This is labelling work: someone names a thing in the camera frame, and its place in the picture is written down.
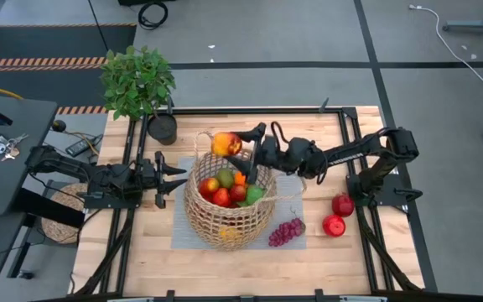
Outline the black device at edge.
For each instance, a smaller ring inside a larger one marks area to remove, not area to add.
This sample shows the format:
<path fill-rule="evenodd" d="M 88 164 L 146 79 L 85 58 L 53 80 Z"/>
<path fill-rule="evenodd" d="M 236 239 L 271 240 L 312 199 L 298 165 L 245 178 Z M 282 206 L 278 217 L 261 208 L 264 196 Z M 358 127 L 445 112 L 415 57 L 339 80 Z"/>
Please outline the black device at edge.
<path fill-rule="evenodd" d="M 332 148 L 343 143 L 340 132 L 339 107 L 327 107 L 319 113 L 318 107 L 210 107 L 175 108 L 178 123 L 177 141 L 163 146 L 146 138 L 144 157 L 153 159 L 155 151 L 162 151 L 167 164 L 176 166 L 179 158 L 195 156 L 194 138 L 199 131 L 210 133 L 245 131 L 260 122 L 278 121 L 287 138 L 313 139 L 319 148 Z M 109 113 L 101 147 L 100 164 L 115 164 L 122 160 L 129 120 L 119 117 L 113 120 Z M 303 210 L 296 210 L 307 223 L 307 235 L 292 240 L 282 247 L 267 245 L 269 232 L 263 238 L 266 248 L 243 248 L 234 252 L 222 252 L 213 248 L 171 248 L 174 227 L 176 197 L 183 195 L 179 187 L 166 196 L 166 208 L 154 204 L 155 191 L 144 194 L 142 205 L 135 210 L 132 225 L 126 272 L 118 277 L 120 251 L 113 260 L 108 290 L 117 290 L 117 281 L 123 281 L 122 297 L 166 297 L 174 290 L 174 298 L 212 298 L 232 296 L 309 296 L 322 289 L 326 295 L 369 294 L 370 285 L 367 264 L 361 243 L 356 214 L 347 217 L 345 235 L 327 237 L 321 222 L 331 213 L 333 195 L 346 191 L 345 177 L 349 174 L 346 164 L 335 166 L 327 173 L 322 185 L 306 180 L 308 189 L 303 194 Z M 436 292 L 437 286 L 431 269 L 425 242 L 420 230 L 418 211 L 409 204 L 407 216 L 390 207 L 379 207 L 379 218 L 387 252 L 412 283 Z M 81 233 L 80 246 L 73 268 L 76 291 L 97 269 L 106 253 L 113 210 L 105 209 L 87 222 Z M 273 230 L 280 222 L 270 222 Z"/>

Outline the woven rope basket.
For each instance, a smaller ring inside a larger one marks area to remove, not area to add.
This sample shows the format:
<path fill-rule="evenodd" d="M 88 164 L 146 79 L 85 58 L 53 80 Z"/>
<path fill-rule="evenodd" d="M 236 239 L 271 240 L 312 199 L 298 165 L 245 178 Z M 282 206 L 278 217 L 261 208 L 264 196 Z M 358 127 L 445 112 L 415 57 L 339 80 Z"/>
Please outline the woven rope basket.
<path fill-rule="evenodd" d="M 217 182 L 221 174 L 234 174 L 238 169 L 211 151 L 202 154 L 198 147 L 201 135 L 213 140 L 207 131 L 194 136 L 194 157 L 182 197 L 185 217 L 197 237 L 211 247 L 223 251 L 244 248 L 268 227 L 278 202 L 301 199 L 306 183 L 297 176 L 259 167 L 254 171 L 256 178 L 242 185 L 207 188 L 208 180 Z"/>

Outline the black side desk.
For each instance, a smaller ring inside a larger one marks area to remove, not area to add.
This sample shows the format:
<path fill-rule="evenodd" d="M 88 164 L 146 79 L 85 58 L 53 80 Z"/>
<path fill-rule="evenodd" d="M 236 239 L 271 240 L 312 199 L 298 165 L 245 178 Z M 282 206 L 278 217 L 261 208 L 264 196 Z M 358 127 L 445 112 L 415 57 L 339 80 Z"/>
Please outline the black side desk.
<path fill-rule="evenodd" d="M 22 134 L 27 136 L 18 144 L 19 155 L 16 159 L 4 160 L 0 155 L 0 215 L 10 210 L 21 190 L 27 174 L 25 161 L 29 150 L 42 144 L 57 109 L 55 102 L 0 96 L 0 113 L 13 121 L 10 126 L 0 125 L 0 134 L 6 138 L 16 138 Z"/>

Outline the green potted plant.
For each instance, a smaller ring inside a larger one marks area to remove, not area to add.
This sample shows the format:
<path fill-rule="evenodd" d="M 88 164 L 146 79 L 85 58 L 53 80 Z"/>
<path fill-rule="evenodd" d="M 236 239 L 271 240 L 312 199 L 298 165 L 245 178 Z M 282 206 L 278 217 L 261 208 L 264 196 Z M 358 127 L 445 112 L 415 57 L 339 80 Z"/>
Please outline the green potted plant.
<path fill-rule="evenodd" d="M 115 120 L 143 119 L 148 135 L 162 145 L 177 140 L 178 125 L 173 113 L 160 111 L 173 107 L 171 94 L 176 84 L 169 62 L 158 49 L 136 49 L 132 45 L 124 53 L 110 49 L 101 69 L 105 108 Z"/>

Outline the red pomegranate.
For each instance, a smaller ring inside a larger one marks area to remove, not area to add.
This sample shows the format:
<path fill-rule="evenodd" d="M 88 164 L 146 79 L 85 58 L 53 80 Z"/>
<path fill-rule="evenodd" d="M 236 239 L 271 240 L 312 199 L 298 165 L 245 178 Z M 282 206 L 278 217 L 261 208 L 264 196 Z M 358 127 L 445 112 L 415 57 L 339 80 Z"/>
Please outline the red pomegranate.
<path fill-rule="evenodd" d="M 333 197 L 331 207 L 337 216 L 348 217 L 355 210 L 355 203 L 347 194 L 338 194 Z"/>

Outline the black hazard-striped floor mat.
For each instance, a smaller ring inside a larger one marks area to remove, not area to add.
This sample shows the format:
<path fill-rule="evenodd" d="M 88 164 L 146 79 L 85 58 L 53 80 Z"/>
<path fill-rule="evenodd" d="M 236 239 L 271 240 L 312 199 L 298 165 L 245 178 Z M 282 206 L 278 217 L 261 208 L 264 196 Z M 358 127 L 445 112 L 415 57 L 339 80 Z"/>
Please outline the black hazard-striped floor mat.
<path fill-rule="evenodd" d="M 0 89 L 58 104 L 59 114 L 105 113 L 101 66 L 132 44 L 134 23 L 0 25 Z"/>

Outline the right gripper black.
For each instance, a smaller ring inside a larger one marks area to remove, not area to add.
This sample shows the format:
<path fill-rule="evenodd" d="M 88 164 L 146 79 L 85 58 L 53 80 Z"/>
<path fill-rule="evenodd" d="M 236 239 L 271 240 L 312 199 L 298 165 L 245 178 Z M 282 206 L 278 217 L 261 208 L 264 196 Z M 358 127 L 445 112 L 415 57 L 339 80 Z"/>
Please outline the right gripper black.
<path fill-rule="evenodd" d="M 249 185 L 257 180 L 258 165 L 276 169 L 286 174 L 294 172 L 294 165 L 287 159 L 287 154 L 281 150 L 279 140 L 288 143 L 283 135 L 281 125 L 271 122 L 272 135 L 266 135 L 266 125 L 258 124 L 254 129 L 245 132 L 234 132 L 244 142 L 254 142 L 251 160 L 237 156 L 227 156 L 226 160 L 247 177 Z"/>

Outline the black power adapter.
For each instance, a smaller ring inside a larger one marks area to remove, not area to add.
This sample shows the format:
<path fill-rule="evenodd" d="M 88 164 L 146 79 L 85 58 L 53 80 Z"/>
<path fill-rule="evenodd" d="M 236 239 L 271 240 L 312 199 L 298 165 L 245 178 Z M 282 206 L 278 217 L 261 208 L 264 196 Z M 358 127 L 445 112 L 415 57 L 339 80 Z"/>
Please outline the black power adapter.
<path fill-rule="evenodd" d="M 103 139 L 103 135 L 97 135 L 89 138 L 86 135 L 80 135 L 80 140 L 71 144 L 65 149 L 65 152 L 71 157 L 83 154 L 85 151 L 91 151 L 93 155 L 98 156 L 100 153 L 97 150 L 97 144 Z"/>

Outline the green pear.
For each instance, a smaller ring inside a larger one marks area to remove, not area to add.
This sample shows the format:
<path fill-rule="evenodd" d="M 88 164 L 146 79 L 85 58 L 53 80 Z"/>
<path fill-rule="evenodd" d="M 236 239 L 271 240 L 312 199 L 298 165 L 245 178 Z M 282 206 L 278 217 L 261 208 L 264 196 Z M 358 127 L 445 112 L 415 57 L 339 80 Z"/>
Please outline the green pear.
<path fill-rule="evenodd" d="M 235 184 L 234 173 L 227 168 L 220 169 L 216 174 L 216 179 L 222 188 L 228 190 Z"/>

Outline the dark red apple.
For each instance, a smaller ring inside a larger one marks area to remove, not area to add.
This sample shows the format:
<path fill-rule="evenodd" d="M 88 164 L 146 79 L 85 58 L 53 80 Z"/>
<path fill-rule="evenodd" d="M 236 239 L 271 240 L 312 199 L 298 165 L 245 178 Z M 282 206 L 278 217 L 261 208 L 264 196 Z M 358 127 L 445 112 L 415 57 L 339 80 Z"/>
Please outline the dark red apple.
<path fill-rule="evenodd" d="M 246 199 L 247 189 L 245 185 L 233 185 L 229 196 L 232 202 L 243 202 Z"/>

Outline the yellow red peach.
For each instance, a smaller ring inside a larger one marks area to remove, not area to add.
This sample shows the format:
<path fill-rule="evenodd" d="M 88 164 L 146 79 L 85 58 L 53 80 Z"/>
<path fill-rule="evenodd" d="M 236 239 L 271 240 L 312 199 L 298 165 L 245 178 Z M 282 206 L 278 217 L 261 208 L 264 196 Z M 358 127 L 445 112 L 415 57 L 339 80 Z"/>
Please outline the yellow red peach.
<path fill-rule="evenodd" d="M 216 133 L 212 139 L 211 152 L 217 156 L 237 155 L 242 149 L 242 140 L 234 133 Z"/>

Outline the yellow bell pepper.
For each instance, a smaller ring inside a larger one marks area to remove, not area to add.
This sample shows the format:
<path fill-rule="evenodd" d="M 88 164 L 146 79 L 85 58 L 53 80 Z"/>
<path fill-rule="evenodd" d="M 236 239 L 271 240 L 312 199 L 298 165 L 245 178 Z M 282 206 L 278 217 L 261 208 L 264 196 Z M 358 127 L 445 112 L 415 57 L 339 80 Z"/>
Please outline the yellow bell pepper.
<path fill-rule="evenodd" d="M 219 233 L 223 242 L 235 242 L 240 236 L 240 231 L 237 228 L 230 226 L 221 226 Z"/>

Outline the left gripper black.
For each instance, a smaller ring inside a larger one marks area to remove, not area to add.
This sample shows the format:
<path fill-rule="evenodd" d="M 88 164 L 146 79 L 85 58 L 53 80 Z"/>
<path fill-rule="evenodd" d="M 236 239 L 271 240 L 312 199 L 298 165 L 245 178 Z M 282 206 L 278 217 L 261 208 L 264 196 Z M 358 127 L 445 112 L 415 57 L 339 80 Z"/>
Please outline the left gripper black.
<path fill-rule="evenodd" d="M 154 204 L 159 209 L 164 209 L 166 207 L 164 194 L 170 194 L 173 190 L 187 182 L 187 179 L 164 182 L 164 174 L 184 174 L 187 170 L 175 168 L 167 164 L 164 165 L 164 155 L 161 151 L 156 151 L 154 158 L 155 162 L 152 163 L 150 159 L 145 159 L 143 154 L 138 154 L 137 179 L 141 190 L 156 190 Z"/>

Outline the grey woven placemat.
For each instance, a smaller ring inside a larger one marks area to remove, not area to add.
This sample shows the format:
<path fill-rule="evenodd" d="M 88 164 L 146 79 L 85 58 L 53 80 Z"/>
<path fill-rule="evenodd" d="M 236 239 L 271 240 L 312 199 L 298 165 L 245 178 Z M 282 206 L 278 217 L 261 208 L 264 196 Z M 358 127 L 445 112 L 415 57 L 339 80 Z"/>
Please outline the grey woven placemat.
<path fill-rule="evenodd" d="M 279 196 L 293 195 L 300 193 L 303 189 L 301 180 L 294 175 L 286 176 L 274 172 Z M 191 227 L 184 210 L 184 185 L 175 190 L 174 199 L 174 222 L 171 247 L 173 249 L 212 249 L 212 246 L 201 239 Z M 275 203 L 275 209 L 268 225 L 262 233 L 252 242 L 245 246 L 245 249 L 273 249 L 268 245 L 268 238 L 279 225 L 286 221 L 292 221 L 295 217 L 300 218 L 304 223 L 304 206 L 302 196 L 298 195 L 292 199 L 279 200 Z M 301 234 L 276 249 L 283 250 L 304 250 L 307 248 L 307 235 Z"/>

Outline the green bell pepper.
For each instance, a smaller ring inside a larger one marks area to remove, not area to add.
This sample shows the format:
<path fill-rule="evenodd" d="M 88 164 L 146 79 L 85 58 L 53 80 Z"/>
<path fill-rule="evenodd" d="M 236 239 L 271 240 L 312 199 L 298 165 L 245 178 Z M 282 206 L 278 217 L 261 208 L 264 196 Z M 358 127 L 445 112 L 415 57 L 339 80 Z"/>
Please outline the green bell pepper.
<path fill-rule="evenodd" d="M 248 206 L 253 205 L 256 201 L 261 199 L 265 194 L 265 190 L 257 185 L 249 185 L 247 187 L 245 202 Z"/>

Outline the purple grape bunch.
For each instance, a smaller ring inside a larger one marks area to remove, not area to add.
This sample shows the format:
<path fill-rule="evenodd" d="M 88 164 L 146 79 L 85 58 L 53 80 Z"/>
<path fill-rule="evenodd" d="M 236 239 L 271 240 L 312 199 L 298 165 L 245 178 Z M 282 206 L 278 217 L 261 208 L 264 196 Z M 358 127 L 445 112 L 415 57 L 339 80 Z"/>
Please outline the purple grape bunch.
<path fill-rule="evenodd" d="M 290 221 L 281 223 L 268 237 L 270 247 L 281 247 L 305 233 L 305 223 L 297 215 Z"/>

